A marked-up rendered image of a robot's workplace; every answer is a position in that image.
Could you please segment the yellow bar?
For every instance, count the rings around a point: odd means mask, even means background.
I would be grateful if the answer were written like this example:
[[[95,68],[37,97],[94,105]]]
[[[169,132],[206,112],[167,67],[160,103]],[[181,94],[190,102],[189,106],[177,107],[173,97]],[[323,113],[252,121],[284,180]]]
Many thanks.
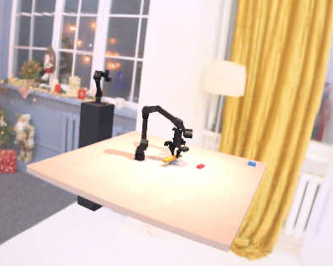
[[[179,155],[178,158],[181,158],[181,157],[182,157],[182,155]],[[175,156],[170,156],[170,157],[168,157],[168,158],[166,158],[166,159],[163,159],[162,162],[168,163],[168,162],[170,162],[170,161],[174,161],[174,160],[176,160],[176,159],[178,159],[178,158],[177,158],[177,155],[175,155]]]

